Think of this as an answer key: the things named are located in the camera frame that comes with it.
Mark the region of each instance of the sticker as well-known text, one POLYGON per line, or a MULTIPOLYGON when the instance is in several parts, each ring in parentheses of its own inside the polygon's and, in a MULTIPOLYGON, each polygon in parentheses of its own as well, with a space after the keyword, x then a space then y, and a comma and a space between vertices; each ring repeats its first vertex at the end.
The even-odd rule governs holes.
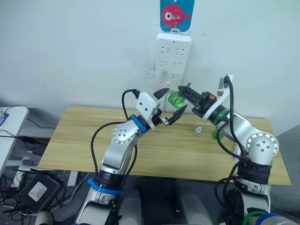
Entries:
POLYGON ((42 184, 41 182, 38 182, 35 184, 35 186, 30 190, 28 195, 36 202, 39 201, 39 199, 43 196, 43 194, 46 192, 47 187, 42 184))
POLYGON ((181 32, 191 26, 194 0, 160 0, 160 28, 171 31, 177 28, 181 32))

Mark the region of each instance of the power strip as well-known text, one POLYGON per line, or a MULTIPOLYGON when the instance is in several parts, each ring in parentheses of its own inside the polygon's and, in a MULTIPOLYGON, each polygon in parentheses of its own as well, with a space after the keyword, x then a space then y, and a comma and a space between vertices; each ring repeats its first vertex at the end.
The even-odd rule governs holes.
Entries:
POLYGON ((190 36, 159 33, 156 38, 155 87, 178 90, 192 45, 190 36))

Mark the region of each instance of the green ring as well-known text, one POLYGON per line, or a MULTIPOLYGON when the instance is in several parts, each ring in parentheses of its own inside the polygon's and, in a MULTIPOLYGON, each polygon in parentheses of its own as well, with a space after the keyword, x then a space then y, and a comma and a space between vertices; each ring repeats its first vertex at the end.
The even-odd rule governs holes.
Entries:
POLYGON ((213 125, 216 125, 219 121, 220 121, 220 119, 224 116, 224 115, 226 115, 226 113, 228 113, 229 112, 229 109, 224 109, 216 118, 215 118, 215 120, 213 121, 213 125))
POLYGON ((248 215, 246 215, 246 217, 244 218, 242 225, 248 225, 248 222, 249 222, 251 217, 253 217, 255 215, 261 215, 261 214, 265 214, 265 212, 253 211, 253 212, 248 213, 248 215))

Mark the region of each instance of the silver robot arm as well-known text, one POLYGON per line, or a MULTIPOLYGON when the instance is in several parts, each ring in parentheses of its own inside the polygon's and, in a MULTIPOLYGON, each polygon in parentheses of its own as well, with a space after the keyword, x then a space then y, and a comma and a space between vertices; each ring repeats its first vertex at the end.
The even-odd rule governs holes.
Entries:
POLYGON ((118 195, 124 182, 125 173, 131 159, 131 153, 138 140, 150 129, 164 123, 173 124, 184 113, 186 106, 177 110, 171 118, 164 118, 159 109, 159 99, 169 89, 154 94, 137 91, 136 109, 139 116, 131 115, 127 122, 117 125, 112 132, 109 144, 95 179, 90 178, 89 192, 76 218, 76 223, 90 225, 109 225, 119 220, 116 213, 118 195))
MULTIPOLYGON (((230 78, 221 78, 217 97, 209 92, 201 95, 187 86, 179 86, 181 96, 195 107, 192 111, 204 121, 210 120, 220 132, 235 142, 230 130, 230 112, 221 104, 229 96, 230 78)), ((226 203, 240 219, 254 210, 270 212, 270 184, 268 183, 272 159, 279 149, 277 139, 267 132, 258 130, 247 119, 237 113, 233 114, 233 130, 242 145, 245 156, 251 160, 249 165, 240 163, 235 188, 227 192, 226 203)))

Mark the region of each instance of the wooden table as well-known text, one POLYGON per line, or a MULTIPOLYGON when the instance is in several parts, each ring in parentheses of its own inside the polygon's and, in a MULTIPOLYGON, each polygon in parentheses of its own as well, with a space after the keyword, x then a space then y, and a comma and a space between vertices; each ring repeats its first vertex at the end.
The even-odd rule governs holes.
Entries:
MULTIPOLYGON (((137 115, 137 112, 128 110, 128 114, 137 115)), ((170 117, 171 114, 164 113, 164 116, 170 117)), ((68 106, 38 166, 94 172, 90 153, 92 135, 103 124, 124 120, 124 113, 120 109, 68 106)), ((267 120, 249 120, 256 128, 272 133, 267 120)), ((104 128, 95 139, 98 165, 111 141, 114 127, 111 125, 104 128)), ((212 138, 214 130, 211 123, 204 123, 193 114, 184 114, 170 127, 160 124, 155 131, 148 131, 139 140, 137 161, 131 174, 196 180, 227 177, 234 160, 212 138), (195 134, 198 126, 202 127, 199 135, 195 134)), ((233 150, 233 142, 227 138, 222 139, 222 142, 233 150)), ((269 182, 291 184, 280 152, 274 157, 269 182)))

